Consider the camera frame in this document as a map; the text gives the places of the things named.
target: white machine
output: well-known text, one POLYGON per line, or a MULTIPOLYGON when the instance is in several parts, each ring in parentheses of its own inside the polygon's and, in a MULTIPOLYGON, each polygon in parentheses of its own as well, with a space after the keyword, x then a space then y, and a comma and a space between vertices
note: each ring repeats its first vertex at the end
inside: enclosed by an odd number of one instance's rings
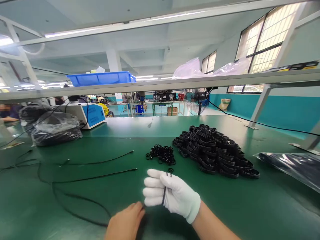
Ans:
POLYGON ((103 107, 95 103, 69 103, 67 105, 60 105, 58 108, 63 112, 77 116, 79 122, 83 124, 86 124, 88 121, 88 124, 83 129, 91 129, 100 123, 106 122, 103 107))

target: ceiling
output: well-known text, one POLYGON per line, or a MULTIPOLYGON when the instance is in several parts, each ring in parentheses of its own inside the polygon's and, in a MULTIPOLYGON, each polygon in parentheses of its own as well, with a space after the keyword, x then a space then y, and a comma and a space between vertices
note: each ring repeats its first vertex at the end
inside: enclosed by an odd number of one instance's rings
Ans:
MULTIPOLYGON (((16 0, 0 2, 0 15, 45 34, 234 2, 240 1, 16 0)), ((48 42, 43 52, 28 58, 33 67, 67 74, 85 73, 98 66, 109 71, 106 50, 112 48, 120 56, 123 71, 137 76, 169 74, 238 31, 234 25, 246 15, 237 13, 48 42)), ((0 33, 9 35, 1 22, 0 33)), ((20 40, 34 38, 20 29, 17 33, 20 40)), ((36 52, 40 47, 37 44, 24 48, 36 52)), ((18 51, 6 48, 3 52, 17 54, 18 51)))

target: worker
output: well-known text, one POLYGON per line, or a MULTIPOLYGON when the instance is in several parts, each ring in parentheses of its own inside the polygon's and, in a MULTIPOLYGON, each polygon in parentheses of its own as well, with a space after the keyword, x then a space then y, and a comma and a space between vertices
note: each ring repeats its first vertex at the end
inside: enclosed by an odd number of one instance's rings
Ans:
MULTIPOLYGON (((144 180, 146 188, 143 189, 147 207, 163 204, 171 213, 182 215, 201 240, 240 240, 181 178, 155 169, 147 173, 149 177, 144 180)), ((110 219, 105 240, 136 239, 144 214, 141 202, 118 212, 110 219)))
POLYGON ((4 122, 19 121, 19 110, 22 106, 17 104, 0 104, 0 118, 4 122))

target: blue bin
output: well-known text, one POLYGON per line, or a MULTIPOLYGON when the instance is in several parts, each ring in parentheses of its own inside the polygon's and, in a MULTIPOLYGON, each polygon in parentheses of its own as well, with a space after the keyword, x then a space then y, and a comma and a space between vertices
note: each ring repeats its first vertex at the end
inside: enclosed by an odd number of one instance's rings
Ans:
POLYGON ((73 86, 92 86, 136 82, 136 77, 128 71, 67 75, 73 86))

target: factory workbench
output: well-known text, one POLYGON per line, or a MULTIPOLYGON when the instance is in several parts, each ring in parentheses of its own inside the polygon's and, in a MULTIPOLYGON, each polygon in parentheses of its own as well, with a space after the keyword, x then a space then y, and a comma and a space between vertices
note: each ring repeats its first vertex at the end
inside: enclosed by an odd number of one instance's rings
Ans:
MULTIPOLYGON (((320 195, 292 177, 260 162, 258 152, 301 152, 289 142, 298 139, 273 129, 252 130, 240 121, 223 115, 170 116, 146 118, 110 118, 107 123, 83 131, 83 138, 52 147, 33 148, 24 159, 37 158, 44 163, 103 161, 133 153, 109 163, 91 166, 45 165, 42 177, 64 181, 138 168, 137 171, 84 182, 61 184, 66 191, 102 203, 111 214, 135 201, 143 201, 146 171, 166 171, 168 166, 148 161, 145 154, 155 144, 172 145, 174 137, 200 123, 216 127, 234 139, 260 171, 259 180, 229 179, 207 175, 176 148, 174 174, 198 192, 208 207, 241 239, 319 239, 320 195)), ((16 157, 28 151, 31 141, 0 152, 1 167, 14 164, 16 157)), ((57 204, 50 186, 37 179, 37 166, 0 172, 0 236, 6 240, 87 240, 103 239, 105 228, 77 219, 57 204)), ((70 209, 96 221, 108 221, 100 208, 81 200, 60 196, 70 209)), ((197 239, 186 220, 170 214, 162 206, 146 208, 137 239, 197 239)))

